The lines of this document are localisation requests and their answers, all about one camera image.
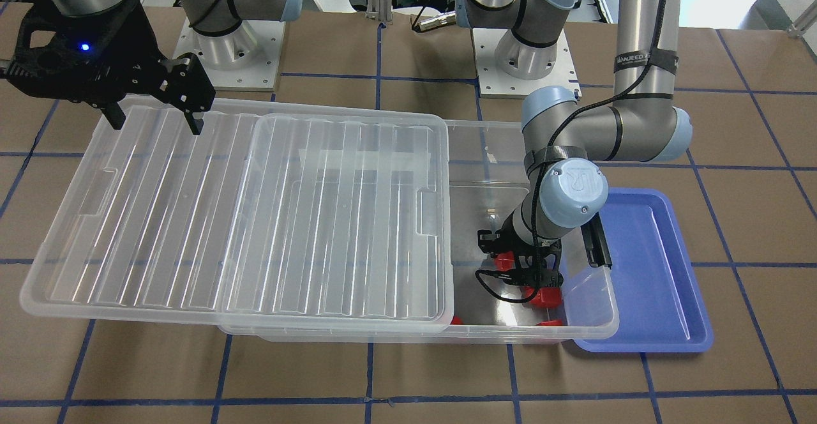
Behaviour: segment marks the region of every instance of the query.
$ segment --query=clear plastic container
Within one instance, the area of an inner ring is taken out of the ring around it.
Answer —
[[[123,105],[125,128],[100,121],[35,258],[20,296],[32,314],[310,342],[618,329],[610,270],[587,265],[578,232],[564,240],[560,308],[499,302],[474,278],[493,267],[476,231],[528,192],[519,124],[217,99],[193,137],[152,98]],[[566,326],[536,326],[549,319]]]

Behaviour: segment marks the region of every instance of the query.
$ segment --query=transparent plastic lid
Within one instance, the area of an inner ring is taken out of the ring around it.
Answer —
[[[152,98],[100,121],[20,297],[33,314],[436,333],[453,316],[430,115]]]

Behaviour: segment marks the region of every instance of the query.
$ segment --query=mounting plate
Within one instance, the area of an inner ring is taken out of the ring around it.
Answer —
[[[275,92],[275,84],[278,80],[278,64],[281,59],[281,49],[283,47],[284,22],[268,22],[267,20],[247,20],[253,31],[257,35],[258,45],[263,49],[259,57],[253,58],[250,66],[238,70],[217,70],[212,66],[204,64],[207,76],[216,90],[243,90],[256,92]],[[176,51],[173,57],[178,57],[185,52],[195,52],[193,46],[193,29],[190,22],[184,20],[184,28],[181,29],[179,42],[176,44]]]
[[[581,97],[573,56],[564,31],[557,41],[558,56],[551,73],[540,80],[522,80],[503,72],[497,65],[494,52],[506,29],[473,28],[474,57],[479,75],[479,94],[483,98],[525,98],[540,87],[562,86]]]

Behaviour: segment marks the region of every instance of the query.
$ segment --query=brown table surface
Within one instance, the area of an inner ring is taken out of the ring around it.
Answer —
[[[0,58],[26,10],[0,15]],[[148,14],[171,55],[183,11]],[[361,14],[304,13],[274,99],[519,120],[521,101],[478,96],[468,31],[414,34],[394,18],[379,29]],[[609,96],[616,26],[566,31],[585,100]],[[715,333],[695,355],[274,343],[29,316],[20,286],[99,113],[0,81],[0,422],[817,422],[817,66],[779,31],[683,28],[679,51],[689,154],[603,171],[674,203]]]

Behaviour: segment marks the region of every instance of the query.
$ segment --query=blue tray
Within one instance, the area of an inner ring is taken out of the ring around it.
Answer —
[[[703,352],[712,326],[669,199],[653,189],[610,189],[601,223],[618,304],[618,331],[576,340],[590,352]]]

